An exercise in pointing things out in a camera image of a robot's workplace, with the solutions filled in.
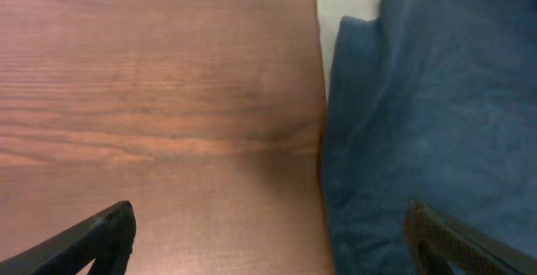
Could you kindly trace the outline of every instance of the brown wood grain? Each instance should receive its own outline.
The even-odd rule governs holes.
[[[0,260],[118,200],[129,274],[330,274],[315,0],[0,0]]]

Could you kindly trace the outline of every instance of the table top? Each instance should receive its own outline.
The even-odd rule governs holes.
[[[119,200],[128,274],[330,274],[315,0],[0,0],[0,260]]]

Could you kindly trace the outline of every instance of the dark blue fabric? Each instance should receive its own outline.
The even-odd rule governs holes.
[[[537,0],[383,0],[336,42],[322,187],[336,273],[411,274],[409,198],[537,257]]]

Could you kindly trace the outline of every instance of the blue cloth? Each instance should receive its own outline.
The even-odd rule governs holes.
[[[537,257],[537,0],[382,0],[344,18],[321,179],[336,273],[413,274],[423,200]]]

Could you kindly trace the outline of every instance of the black object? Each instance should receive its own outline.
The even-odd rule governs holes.
[[[88,274],[121,275],[136,235],[133,207],[121,201],[37,246],[0,262],[0,274],[77,274],[95,258]]]
[[[537,261],[449,215],[410,201],[404,234],[418,274],[537,274]]]

